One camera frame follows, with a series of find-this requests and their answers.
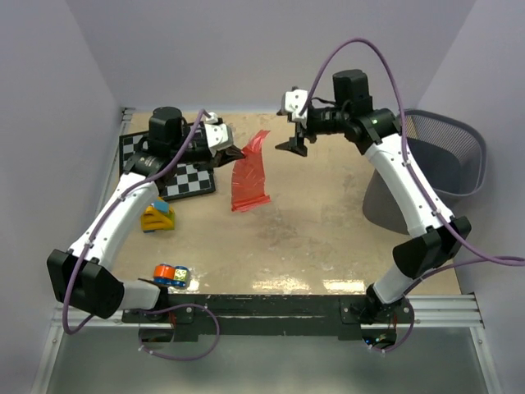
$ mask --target yellow toy block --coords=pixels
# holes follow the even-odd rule
[[[164,213],[155,209],[152,204],[146,208],[140,217],[140,226],[144,232],[173,230],[175,228],[175,211],[169,207],[169,211]]]

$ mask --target trash can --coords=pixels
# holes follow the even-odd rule
[[[432,189],[449,208],[483,186],[486,146],[471,126],[432,112],[405,111],[413,157]],[[363,214],[388,230],[408,234],[403,214],[379,172],[375,171],[363,201]]]

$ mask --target black metal base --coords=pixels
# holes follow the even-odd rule
[[[221,335],[252,336],[316,336],[337,337],[342,341],[361,341],[369,333],[362,332],[365,295],[169,295],[171,306],[192,303],[212,311],[219,321]],[[389,323],[396,314],[398,323],[409,323],[404,302],[379,314],[377,323]],[[200,309],[177,309],[176,329],[142,330],[155,341],[197,341],[199,335],[213,335],[215,325]],[[123,323],[169,323],[168,314],[144,315],[125,312]]]

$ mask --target blue toy piece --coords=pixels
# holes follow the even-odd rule
[[[153,281],[155,283],[160,283],[162,285],[171,286],[171,280],[166,279],[165,277],[154,277]]]
[[[162,213],[169,213],[170,212],[170,205],[166,201],[161,201],[158,199],[157,201],[153,202],[153,207]]]

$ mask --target cable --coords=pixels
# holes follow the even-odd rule
[[[299,115],[303,115],[304,111],[307,110],[308,105],[310,105],[310,103],[312,102],[313,94],[315,93],[315,89],[317,88],[317,85],[319,84],[319,80],[321,80],[322,73],[325,72],[325,69],[328,66],[328,64],[330,63],[331,59],[342,48],[346,47],[347,45],[350,45],[351,43],[363,43],[363,44],[366,44],[370,48],[373,49],[373,51],[377,54],[377,56],[379,56],[379,58],[383,58],[383,55],[379,52],[379,49],[374,44],[372,44],[372,42],[368,41],[367,39],[356,37],[354,39],[349,39],[348,41],[343,42],[339,47],[334,49],[334,51],[330,55],[328,55],[328,57],[325,59],[323,64],[321,64],[321,68],[319,69],[319,72],[317,73],[317,75],[315,76],[315,79],[313,80],[312,88],[310,88],[310,90],[308,92],[308,96],[306,97],[306,102],[304,103],[303,107],[301,108],[301,111],[299,112]]]
[[[171,312],[172,310],[176,310],[176,309],[180,309],[180,308],[197,308],[197,309],[201,309],[204,312],[206,312],[207,314],[209,314],[210,317],[213,319],[213,322],[215,323],[215,329],[216,329],[216,331],[215,331],[215,339],[213,339],[213,343],[209,347],[209,349],[206,350],[205,352],[201,353],[200,355],[191,355],[189,357],[179,357],[179,356],[176,356],[176,355],[165,355],[163,353],[158,353],[155,350],[149,349],[143,343],[142,338],[140,337],[140,332],[139,332],[139,344],[140,344],[139,351],[142,351],[142,350],[146,351],[150,355],[154,355],[156,357],[160,357],[160,358],[165,359],[165,360],[194,361],[194,360],[200,360],[203,357],[206,357],[207,355],[209,355],[212,352],[213,349],[215,349],[215,347],[217,346],[217,343],[219,342],[219,337],[221,335],[221,329],[219,328],[219,322],[217,320],[217,316],[215,316],[208,308],[204,308],[202,305],[197,305],[197,304],[180,304],[180,305],[172,306],[170,308],[161,309],[161,310],[143,310],[143,309],[139,309],[139,312],[141,312],[143,314],[164,314],[166,312]]]
[[[159,178],[162,178],[165,176],[173,167],[177,165],[180,158],[182,157],[182,154],[186,151],[188,148],[189,142],[194,138],[195,132],[197,131],[197,128],[199,127],[199,123],[201,118],[205,115],[206,117],[210,117],[209,113],[205,109],[201,109],[199,113],[197,114],[197,118],[195,119],[194,124],[190,127],[188,136],[182,143],[179,151],[175,155],[175,157],[168,163],[168,165],[159,173],[150,176],[142,181],[139,181],[135,183],[134,185],[128,187],[126,190],[124,190],[121,194],[121,197],[119,199],[116,199],[113,201],[113,203],[109,206],[109,208],[104,212],[104,214],[100,217],[100,220],[98,220],[97,224],[95,225],[93,231],[89,235],[89,238],[86,242],[86,245],[80,252],[79,258],[76,260],[75,266],[73,267],[73,271],[71,272],[71,276],[69,279],[69,282],[67,283],[66,288],[66,294],[64,295],[64,302],[62,306],[62,327],[64,329],[64,332],[69,335],[76,334],[78,331],[82,329],[82,327],[93,317],[91,314],[87,318],[85,318],[82,323],[78,325],[76,328],[71,328],[68,323],[68,314],[69,314],[69,304],[71,302],[71,294],[73,293],[73,287],[75,286],[75,280],[76,277],[79,274],[80,267],[82,263],[84,262],[85,256],[87,255],[89,251],[89,247],[92,245],[93,241],[95,240],[98,232],[102,228],[103,224],[106,222],[106,220],[111,216],[113,210],[115,210],[116,206],[134,189],[137,187],[140,187],[146,183],[156,181]]]
[[[319,103],[323,103],[323,104],[336,105],[336,102],[335,102],[335,101],[326,100],[325,98],[312,97],[312,101],[313,101],[313,100],[317,100]]]
[[[521,257],[516,257],[516,256],[496,256],[496,258],[501,259],[501,260],[508,260],[508,261],[525,262],[525,259]],[[484,263],[486,261],[487,260],[485,259],[472,259],[469,261],[463,261],[462,263],[452,263],[449,265],[445,265],[444,267],[439,267],[431,271],[428,271],[424,273],[421,277],[419,277],[412,285],[410,285],[410,287],[404,291],[404,294],[407,295],[410,291],[412,291],[417,285],[419,285],[425,279],[433,275],[436,275],[437,273],[442,273],[443,271],[446,271],[447,269],[464,267],[466,265],[477,264],[477,263]]]

